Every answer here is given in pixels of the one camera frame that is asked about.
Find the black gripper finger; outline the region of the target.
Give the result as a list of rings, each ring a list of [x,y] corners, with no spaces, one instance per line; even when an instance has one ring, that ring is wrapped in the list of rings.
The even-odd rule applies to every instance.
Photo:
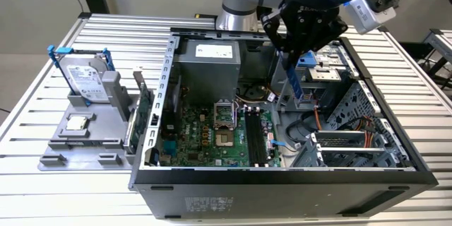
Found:
[[[288,7],[281,7],[261,17],[262,28],[278,51],[293,56],[293,15]],[[286,28],[285,35],[278,33],[280,22]]]
[[[346,31],[346,29],[348,25],[340,16],[336,16],[329,22],[325,22],[325,20],[320,23],[314,22],[301,41],[301,55],[308,51],[317,51],[321,49]]]

